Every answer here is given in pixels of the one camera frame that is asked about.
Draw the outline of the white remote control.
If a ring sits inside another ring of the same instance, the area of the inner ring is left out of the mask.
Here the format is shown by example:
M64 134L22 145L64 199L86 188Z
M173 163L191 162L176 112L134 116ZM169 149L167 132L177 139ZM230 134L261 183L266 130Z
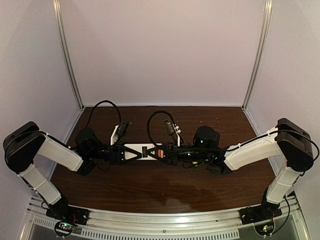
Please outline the white remote control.
M146 159L140 160L140 161L157 161L155 158L147 155L147 148L150 148L152 143L142 143L142 144L145 145L145 147L143 147L142 149L143 149L143 153L146 155Z

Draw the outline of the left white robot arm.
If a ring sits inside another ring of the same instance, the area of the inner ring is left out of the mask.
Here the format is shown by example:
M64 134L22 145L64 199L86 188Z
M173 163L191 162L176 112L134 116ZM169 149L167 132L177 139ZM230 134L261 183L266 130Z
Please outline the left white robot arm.
M95 168L95 159L111 163L115 163L117 157L124 162L148 159L147 145L106 145L89 127L79 131L75 143L72 148L29 121L3 140L4 160L8 168L30 185L48 206L56 207L67 205L68 201L36 166L36 156L47 158L82 176Z

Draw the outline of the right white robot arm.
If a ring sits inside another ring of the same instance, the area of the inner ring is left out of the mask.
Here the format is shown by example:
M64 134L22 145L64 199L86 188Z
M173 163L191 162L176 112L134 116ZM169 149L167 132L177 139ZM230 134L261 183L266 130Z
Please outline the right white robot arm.
M206 163L209 171L226 175L260 160L283 156L284 165L263 194L261 206L264 208L277 208L299 176L317 159L313 155L317 145L310 135L286 118L279 119L275 127L262 135L225 148L219 147L220 134L207 125L196 130L191 145L182 145L177 125L169 121L165 121L165 125L170 135L176 135L175 142L159 144L152 141L153 147L144 147L142 155L167 165Z

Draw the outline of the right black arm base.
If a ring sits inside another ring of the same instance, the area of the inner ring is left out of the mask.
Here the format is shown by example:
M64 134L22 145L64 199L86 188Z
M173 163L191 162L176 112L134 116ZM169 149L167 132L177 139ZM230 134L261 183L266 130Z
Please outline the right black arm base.
M275 217L282 215L282 211L278 205L263 206L248 206L240 209L239 216L242 225L253 224L255 232L262 237L271 236L275 229Z

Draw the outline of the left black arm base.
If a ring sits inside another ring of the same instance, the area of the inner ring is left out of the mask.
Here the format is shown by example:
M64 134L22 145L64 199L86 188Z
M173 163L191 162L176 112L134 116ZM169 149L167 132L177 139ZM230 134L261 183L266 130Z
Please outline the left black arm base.
M70 205L57 207L50 205L45 215L58 220L53 231L60 238L69 237L71 234L80 233L82 227L87 225L90 211Z

